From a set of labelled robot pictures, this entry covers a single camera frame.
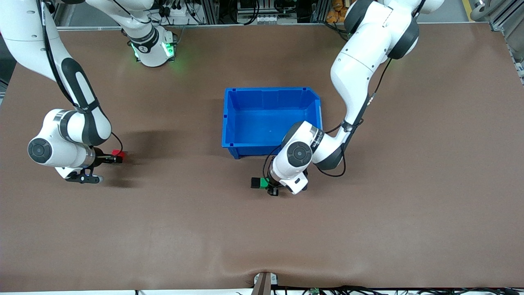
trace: green led light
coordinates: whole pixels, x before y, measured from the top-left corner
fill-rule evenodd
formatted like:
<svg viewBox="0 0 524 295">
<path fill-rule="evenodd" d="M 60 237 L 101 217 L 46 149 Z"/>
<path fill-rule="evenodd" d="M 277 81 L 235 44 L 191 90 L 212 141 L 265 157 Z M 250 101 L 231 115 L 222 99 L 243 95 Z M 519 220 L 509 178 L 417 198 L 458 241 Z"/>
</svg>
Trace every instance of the green led light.
<svg viewBox="0 0 524 295">
<path fill-rule="evenodd" d="M 162 46 L 164 48 L 164 51 L 166 52 L 166 55 L 168 57 L 172 57 L 173 56 L 173 45 L 171 43 L 168 43 L 168 44 L 165 44 L 164 42 L 162 42 Z"/>
</svg>

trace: blue storage box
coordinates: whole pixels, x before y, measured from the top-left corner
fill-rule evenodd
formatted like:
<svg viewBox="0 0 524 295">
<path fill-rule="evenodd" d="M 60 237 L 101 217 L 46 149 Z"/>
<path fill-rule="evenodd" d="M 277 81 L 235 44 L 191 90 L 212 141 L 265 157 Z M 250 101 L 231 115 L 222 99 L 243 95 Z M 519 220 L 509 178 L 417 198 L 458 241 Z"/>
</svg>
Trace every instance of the blue storage box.
<svg viewBox="0 0 524 295">
<path fill-rule="evenodd" d="M 299 121 L 322 128 L 320 97 L 309 87 L 227 88 L 222 147 L 235 159 L 267 155 Z"/>
</svg>

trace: orange object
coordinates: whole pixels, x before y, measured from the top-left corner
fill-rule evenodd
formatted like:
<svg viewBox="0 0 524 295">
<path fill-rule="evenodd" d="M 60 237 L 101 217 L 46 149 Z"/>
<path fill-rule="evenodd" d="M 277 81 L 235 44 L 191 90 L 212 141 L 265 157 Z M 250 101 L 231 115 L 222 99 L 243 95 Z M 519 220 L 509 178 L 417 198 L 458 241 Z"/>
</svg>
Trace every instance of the orange object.
<svg viewBox="0 0 524 295">
<path fill-rule="evenodd" d="M 342 9 L 342 7 L 344 7 L 344 2 L 343 2 L 343 0 L 332 0 L 331 1 L 331 5 L 333 6 L 333 9 L 335 11 L 340 11 L 340 9 Z"/>
<path fill-rule="evenodd" d="M 339 13 L 331 10 L 327 13 L 326 22 L 330 24 L 335 24 L 339 21 Z"/>
</svg>

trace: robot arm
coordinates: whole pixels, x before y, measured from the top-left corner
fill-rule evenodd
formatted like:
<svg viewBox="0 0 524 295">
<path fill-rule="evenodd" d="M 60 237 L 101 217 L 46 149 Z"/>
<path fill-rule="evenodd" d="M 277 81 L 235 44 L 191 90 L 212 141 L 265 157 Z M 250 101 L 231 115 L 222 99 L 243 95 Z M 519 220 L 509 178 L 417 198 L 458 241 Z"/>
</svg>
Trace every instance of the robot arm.
<svg viewBox="0 0 524 295">
<path fill-rule="evenodd" d="M 111 136 L 111 124 L 82 67 L 64 48 L 47 7 L 38 0 L 8 0 L 0 2 L 0 12 L 0 31 L 14 58 L 56 81 L 75 109 L 55 109 L 46 115 L 42 129 L 28 144 L 29 156 L 55 167 L 68 181 L 100 182 L 85 169 L 92 172 L 101 163 L 121 161 L 94 147 Z"/>
<path fill-rule="evenodd" d="M 413 12 L 426 7 L 426 1 L 391 0 L 386 5 L 358 0 L 349 8 L 344 26 L 352 36 L 331 67 L 333 86 L 346 105 L 344 120 L 335 137 L 308 122 L 293 125 L 270 165 L 267 180 L 270 187 L 284 186 L 297 194 L 308 184 L 304 170 L 310 163 L 322 171 L 340 164 L 369 104 L 372 75 L 388 57 L 399 59 L 411 52 L 419 36 Z M 429 8 L 422 12 L 431 12 L 442 4 L 440 0 L 427 2 Z"/>
<path fill-rule="evenodd" d="M 138 60 L 148 67 L 158 67 L 174 58 L 177 36 L 161 26 L 154 26 L 144 10 L 154 0 L 85 0 L 117 22 Z"/>
</svg>

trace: brown tabletop mat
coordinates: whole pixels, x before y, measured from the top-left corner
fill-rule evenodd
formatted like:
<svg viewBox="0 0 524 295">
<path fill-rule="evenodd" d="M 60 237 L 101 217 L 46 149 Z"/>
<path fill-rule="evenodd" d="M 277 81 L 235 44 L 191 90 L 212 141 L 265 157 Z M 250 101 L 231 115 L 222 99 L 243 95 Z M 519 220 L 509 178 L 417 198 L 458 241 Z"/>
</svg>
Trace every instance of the brown tabletop mat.
<svg viewBox="0 0 524 295">
<path fill-rule="evenodd" d="M 0 290 L 241 288 L 263 270 L 281 285 L 524 285 L 524 92 L 504 40 L 487 24 L 420 35 L 386 72 L 346 175 L 311 169 L 307 192 L 273 198 L 249 188 L 263 158 L 220 146 L 224 88 L 312 87 L 334 127 L 334 32 L 187 29 L 160 68 L 135 63 L 118 31 L 62 32 L 132 163 L 79 185 L 32 162 L 44 115 L 70 106 L 17 66 L 0 112 Z"/>
</svg>

